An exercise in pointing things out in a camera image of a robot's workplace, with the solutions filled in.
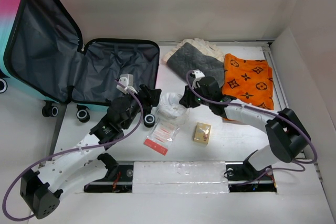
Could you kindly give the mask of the cream ruffled cloth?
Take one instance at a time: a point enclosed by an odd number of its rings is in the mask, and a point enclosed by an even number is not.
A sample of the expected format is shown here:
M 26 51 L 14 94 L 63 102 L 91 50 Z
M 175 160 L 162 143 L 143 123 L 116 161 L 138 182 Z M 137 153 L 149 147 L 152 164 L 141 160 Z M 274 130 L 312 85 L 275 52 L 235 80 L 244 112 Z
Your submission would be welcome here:
M 217 47 L 215 44 L 210 43 L 209 41 L 194 38 L 194 39 L 184 39 L 182 42 L 177 44 L 171 51 L 165 54 L 163 57 L 163 62 L 167 63 L 169 58 L 177 52 L 178 49 L 180 49 L 185 43 L 189 43 L 192 46 L 194 46 L 198 51 L 200 51 L 202 54 L 206 56 L 213 57 L 220 62 L 224 62 L 225 54 L 222 52 L 222 50 Z

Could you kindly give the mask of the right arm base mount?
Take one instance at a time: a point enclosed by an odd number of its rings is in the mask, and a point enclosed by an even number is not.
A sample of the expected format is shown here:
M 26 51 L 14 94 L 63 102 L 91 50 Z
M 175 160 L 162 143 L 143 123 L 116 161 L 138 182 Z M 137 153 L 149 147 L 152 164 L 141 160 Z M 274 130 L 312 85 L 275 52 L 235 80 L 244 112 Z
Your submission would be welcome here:
M 276 183 L 271 166 L 257 172 L 246 172 L 241 163 L 229 163 L 223 177 L 228 181 L 230 193 L 276 193 Z

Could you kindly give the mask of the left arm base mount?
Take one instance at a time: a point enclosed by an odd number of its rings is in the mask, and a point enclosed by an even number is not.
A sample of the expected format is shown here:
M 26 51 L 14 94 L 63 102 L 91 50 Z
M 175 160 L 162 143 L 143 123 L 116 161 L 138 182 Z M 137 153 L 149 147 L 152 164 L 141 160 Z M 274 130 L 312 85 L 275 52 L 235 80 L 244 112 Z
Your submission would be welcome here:
M 132 193 L 134 163 L 121 163 L 114 176 L 106 174 L 83 188 L 85 193 Z

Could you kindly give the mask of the yellow cotton pads box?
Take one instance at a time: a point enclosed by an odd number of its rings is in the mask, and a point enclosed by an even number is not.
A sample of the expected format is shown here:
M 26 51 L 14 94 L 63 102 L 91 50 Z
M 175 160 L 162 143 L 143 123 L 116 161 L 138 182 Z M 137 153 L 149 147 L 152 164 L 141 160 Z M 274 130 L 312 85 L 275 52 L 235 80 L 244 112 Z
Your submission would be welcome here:
M 211 134 L 211 125 L 198 122 L 194 132 L 193 141 L 198 144 L 207 145 Z

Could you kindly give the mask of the white pads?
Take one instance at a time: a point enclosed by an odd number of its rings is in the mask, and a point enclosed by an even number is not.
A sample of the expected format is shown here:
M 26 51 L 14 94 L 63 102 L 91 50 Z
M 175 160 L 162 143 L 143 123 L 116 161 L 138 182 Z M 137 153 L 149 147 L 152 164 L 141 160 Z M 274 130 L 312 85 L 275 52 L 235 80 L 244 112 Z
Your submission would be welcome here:
M 169 92 L 160 97 L 157 115 L 160 119 L 175 125 L 187 122 L 190 110 L 180 104 L 182 95 Z

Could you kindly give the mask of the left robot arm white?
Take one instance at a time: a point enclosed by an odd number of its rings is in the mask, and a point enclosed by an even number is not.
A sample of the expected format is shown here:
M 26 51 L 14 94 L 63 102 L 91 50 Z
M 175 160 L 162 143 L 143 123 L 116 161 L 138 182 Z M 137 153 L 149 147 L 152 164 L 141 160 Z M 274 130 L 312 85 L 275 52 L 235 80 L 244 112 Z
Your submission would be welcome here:
M 112 180 L 117 175 L 118 162 L 107 150 L 126 138 L 127 130 L 139 114 L 140 122 L 152 124 L 152 108 L 158 106 L 161 89 L 140 85 L 139 90 L 117 84 L 123 95 L 112 100 L 105 116 L 73 148 L 46 158 L 38 170 L 28 168 L 20 177 L 20 196 L 33 217 L 50 215 L 77 186 L 95 179 Z

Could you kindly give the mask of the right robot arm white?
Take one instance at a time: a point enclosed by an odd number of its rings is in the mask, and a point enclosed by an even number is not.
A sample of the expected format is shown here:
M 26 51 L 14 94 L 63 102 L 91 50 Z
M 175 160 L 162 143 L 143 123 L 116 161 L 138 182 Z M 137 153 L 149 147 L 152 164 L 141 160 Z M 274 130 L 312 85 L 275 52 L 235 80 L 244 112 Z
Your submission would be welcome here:
M 239 185 L 250 184 L 272 173 L 272 165 L 278 162 L 295 163 L 300 166 L 299 172 L 305 171 L 305 162 L 296 160 L 296 157 L 312 143 L 293 110 L 263 109 L 231 95 L 224 95 L 215 78 L 205 76 L 199 70 L 189 71 L 186 82 L 180 99 L 182 106 L 207 106 L 214 115 L 250 125 L 267 135 L 267 146 L 252 152 L 242 162 L 226 165 L 224 175 L 229 181 L 235 181 Z

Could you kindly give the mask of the orange patterned towel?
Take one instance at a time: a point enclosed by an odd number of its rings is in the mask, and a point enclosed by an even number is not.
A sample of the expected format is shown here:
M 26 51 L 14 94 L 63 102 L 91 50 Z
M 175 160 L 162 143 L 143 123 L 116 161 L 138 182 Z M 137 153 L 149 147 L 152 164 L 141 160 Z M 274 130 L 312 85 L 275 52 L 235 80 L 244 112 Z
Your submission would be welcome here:
M 272 110 L 273 88 L 272 68 L 267 61 L 245 60 L 232 54 L 225 55 L 222 94 Z

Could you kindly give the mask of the grey cloth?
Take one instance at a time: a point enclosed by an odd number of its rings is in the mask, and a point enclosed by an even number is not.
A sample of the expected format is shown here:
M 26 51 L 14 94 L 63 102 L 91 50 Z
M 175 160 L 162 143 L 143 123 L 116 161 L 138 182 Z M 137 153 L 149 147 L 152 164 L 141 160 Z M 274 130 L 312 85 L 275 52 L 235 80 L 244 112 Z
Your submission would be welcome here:
M 183 80 L 188 71 L 200 70 L 204 75 L 214 77 L 220 87 L 224 84 L 224 63 L 203 54 L 189 42 L 184 43 L 176 52 L 168 56 L 165 63 Z

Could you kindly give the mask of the pink teal kids suitcase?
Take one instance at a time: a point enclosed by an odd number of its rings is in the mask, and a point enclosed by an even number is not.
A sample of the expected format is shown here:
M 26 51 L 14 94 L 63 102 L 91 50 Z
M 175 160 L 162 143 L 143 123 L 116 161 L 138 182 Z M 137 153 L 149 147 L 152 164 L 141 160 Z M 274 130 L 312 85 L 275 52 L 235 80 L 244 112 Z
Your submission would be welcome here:
M 76 103 L 78 119 L 104 111 L 121 92 L 116 80 L 130 74 L 133 87 L 155 88 L 159 46 L 150 40 L 96 38 L 82 33 L 60 0 L 1 0 L 1 92 L 9 86 L 45 101 Z

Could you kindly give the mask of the clear bag red label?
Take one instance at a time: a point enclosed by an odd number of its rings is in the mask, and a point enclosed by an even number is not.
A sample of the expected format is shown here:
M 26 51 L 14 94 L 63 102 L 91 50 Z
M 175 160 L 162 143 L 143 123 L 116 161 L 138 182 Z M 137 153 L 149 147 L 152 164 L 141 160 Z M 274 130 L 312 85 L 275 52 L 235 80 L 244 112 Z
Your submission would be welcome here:
M 157 117 L 156 119 L 155 125 L 145 138 L 143 144 L 165 156 L 179 132 L 180 124 L 178 121 L 169 120 L 168 118 Z

